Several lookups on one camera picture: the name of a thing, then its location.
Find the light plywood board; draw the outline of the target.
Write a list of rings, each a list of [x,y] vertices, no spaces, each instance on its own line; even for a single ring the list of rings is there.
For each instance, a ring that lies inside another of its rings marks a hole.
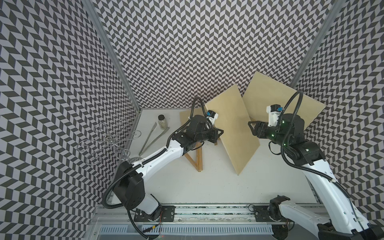
[[[267,122],[267,107],[274,104],[284,107],[295,92],[296,90],[256,72],[245,91],[243,101],[252,120]],[[303,95],[298,115],[305,121],[305,128],[325,107],[325,104]]]
[[[196,115],[203,116],[203,119],[206,120],[206,117],[204,117],[204,113],[201,108],[194,109],[193,117]],[[186,122],[190,119],[190,116],[191,116],[191,110],[185,110],[180,112],[180,122],[182,126],[186,124]]]
[[[259,148],[260,141],[248,126],[251,119],[238,86],[231,86],[207,102],[205,107],[218,114],[214,126],[224,131],[220,139],[236,174],[240,175]]]

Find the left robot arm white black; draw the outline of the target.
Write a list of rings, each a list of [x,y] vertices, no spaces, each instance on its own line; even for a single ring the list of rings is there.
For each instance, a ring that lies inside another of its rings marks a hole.
[[[194,114],[194,107],[186,123],[176,129],[167,139],[164,147],[150,156],[132,164],[124,162],[118,167],[112,184],[102,197],[105,209],[124,207],[127,211],[141,210],[152,221],[159,218],[162,212],[160,202],[145,191],[145,183],[156,172],[190,151],[197,150],[197,143],[216,143],[224,133],[214,127],[218,113],[202,107],[201,115]]]

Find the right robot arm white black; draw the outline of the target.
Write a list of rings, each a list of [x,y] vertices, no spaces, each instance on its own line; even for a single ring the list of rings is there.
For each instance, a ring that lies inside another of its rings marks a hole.
[[[269,217],[274,222],[291,220],[319,240],[382,240],[382,227],[371,224],[355,207],[348,191],[334,176],[319,145],[306,140],[305,121],[298,115],[304,94],[295,92],[286,105],[267,107],[268,122],[252,121],[254,136],[280,146],[284,162],[304,173],[323,203],[328,219],[311,212],[286,196],[270,200]]]

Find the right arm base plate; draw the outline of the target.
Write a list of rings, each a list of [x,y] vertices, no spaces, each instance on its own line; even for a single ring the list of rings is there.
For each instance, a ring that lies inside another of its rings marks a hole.
[[[283,222],[287,219],[282,215],[279,206],[281,203],[290,200],[291,199],[286,196],[278,195],[271,199],[268,205],[253,205],[251,207],[251,212],[254,214],[256,222]]]

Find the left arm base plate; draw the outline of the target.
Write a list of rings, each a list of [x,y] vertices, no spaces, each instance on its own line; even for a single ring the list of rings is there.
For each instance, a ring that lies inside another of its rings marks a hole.
[[[175,217],[175,206],[160,205],[152,214],[136,209],[135,222],[173,222]]]

